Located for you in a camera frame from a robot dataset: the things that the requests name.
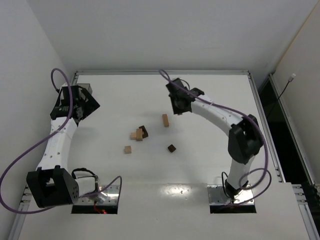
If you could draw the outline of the dark wood arch block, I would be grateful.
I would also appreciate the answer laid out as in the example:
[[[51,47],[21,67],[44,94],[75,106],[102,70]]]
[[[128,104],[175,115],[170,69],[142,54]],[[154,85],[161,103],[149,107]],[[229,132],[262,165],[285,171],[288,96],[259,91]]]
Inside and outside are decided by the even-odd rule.
[[[144,125],[140,126],[139,129],[142,129],[142,138],[143,139],[149,137],[149,133]]]

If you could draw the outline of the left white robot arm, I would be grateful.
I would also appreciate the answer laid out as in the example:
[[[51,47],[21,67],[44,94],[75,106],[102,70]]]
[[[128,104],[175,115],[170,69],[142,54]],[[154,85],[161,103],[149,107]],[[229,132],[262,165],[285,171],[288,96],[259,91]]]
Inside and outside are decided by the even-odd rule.
[[[39,208],[73,205],[79,198],[99,190],[98,176],[76,177],[68,171],[72,138],[83,121],[100,104],[92,95],[89,83],[63,86],[50,113],[52,137],[47,141],[43,157],[26,182]]]

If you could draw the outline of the grey plastic block box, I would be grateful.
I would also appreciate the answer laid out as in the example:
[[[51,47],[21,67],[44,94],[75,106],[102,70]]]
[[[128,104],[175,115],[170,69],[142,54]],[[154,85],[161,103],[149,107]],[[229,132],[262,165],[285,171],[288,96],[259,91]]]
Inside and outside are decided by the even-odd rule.
[[[78,86],[86,89],[90,94],[93,93],[93,90],[92,90],[92,87],[91,87],[91,84],[90,83],[78,83],[77,84]]]

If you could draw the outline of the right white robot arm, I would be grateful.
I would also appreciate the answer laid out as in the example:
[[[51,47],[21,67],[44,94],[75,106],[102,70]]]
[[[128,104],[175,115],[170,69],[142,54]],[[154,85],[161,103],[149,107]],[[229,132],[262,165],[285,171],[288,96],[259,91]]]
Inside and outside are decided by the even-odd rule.
[[[174,79],[166,85],[169,92],[173,113],[181,115],[190,112],[199,115],[228,137],[227,151],[231,156],[231,166],[224,182],[225,193],[234,198],[243,188],[247,187],[248,173],[255,156],[263,146],[257,124],[253,115],[247,117],[239,113],[218,107],[202,90],[194,87],[187,89],[180,78]]]

